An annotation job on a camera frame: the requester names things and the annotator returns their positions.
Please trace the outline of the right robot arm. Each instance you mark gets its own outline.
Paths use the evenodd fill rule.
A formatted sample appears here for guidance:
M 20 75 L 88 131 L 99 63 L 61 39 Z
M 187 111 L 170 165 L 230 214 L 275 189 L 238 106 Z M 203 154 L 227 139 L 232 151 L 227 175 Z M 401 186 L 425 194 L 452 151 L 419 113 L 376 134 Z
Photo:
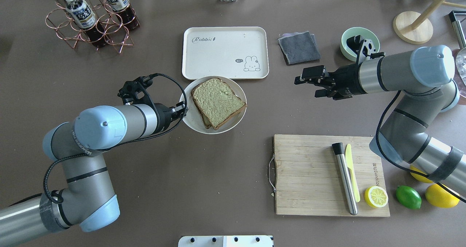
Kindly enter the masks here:
M 459 101 L 454 72 L 455 60 L 445 45 L 385 55 L 372 43 L 362 43 L 356 63 L 334 72 L 324 66 L 305 68 L 295 84 L 320 86 L 315 96 L 334 100 L 402 91 L 402 99 L 378 127 L 371 150 L 389 161 L 407 162 L 429 180 L 465 196 L 465 153 L 426 132 L 440 112 Z

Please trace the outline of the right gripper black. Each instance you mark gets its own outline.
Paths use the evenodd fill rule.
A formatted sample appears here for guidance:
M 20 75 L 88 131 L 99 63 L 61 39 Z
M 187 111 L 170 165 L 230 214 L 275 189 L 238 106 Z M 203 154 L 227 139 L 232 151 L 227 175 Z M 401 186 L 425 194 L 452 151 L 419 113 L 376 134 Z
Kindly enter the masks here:
M 320 87 L 329 87 L 330 78 L 333 80 L 333 87 L 330 90 L 317 90 L 315 92 L 316 98 L 328 97 L 333 100 L 341 100 L 363 94 L 363 88 L 359 81 L 359 65 L 356 63 L 340 67 L 330 73 L 326 71 L 324 65 L 304 68 L 301 76 L 295 78 L 294 84 L 308 83 Z

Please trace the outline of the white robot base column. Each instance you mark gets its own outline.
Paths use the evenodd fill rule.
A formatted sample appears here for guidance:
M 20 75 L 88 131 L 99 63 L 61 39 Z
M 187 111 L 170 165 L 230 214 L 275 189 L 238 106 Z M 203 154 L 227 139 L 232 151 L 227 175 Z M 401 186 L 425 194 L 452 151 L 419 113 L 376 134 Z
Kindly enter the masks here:
M 274 247 L 269 235 L 183 236 L 178 247 Z

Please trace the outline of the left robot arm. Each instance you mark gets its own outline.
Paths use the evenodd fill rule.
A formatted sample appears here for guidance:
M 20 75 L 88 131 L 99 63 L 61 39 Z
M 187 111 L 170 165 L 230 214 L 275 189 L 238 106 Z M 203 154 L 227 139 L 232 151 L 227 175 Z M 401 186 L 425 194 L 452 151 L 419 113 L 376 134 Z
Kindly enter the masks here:
M 73 225 L 91 232 L 117 220 L 118 198 L 103 153 L 117 145 L 162 135 L 186 109 L 184 101 L 174 107 L 160 103 L 101 105 L 52 129 L 43 139 L 43 150 L 52 166 L 63 165 L 68 187 L 1 210 L 1 246 L 16 246 Z

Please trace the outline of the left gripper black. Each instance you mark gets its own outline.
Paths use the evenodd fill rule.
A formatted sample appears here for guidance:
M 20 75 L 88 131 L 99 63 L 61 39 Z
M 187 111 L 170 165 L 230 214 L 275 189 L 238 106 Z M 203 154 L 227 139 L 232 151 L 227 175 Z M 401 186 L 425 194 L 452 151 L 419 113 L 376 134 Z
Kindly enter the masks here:
M 170 124 L 179 119 L 180 121 L 185 117 L 186 102 L 180 101 L 175 107 L 167 107 L 161 103 L 155 103 L 155 112 L 157 116 L 157 126 L 155 133 L 166 131 Z

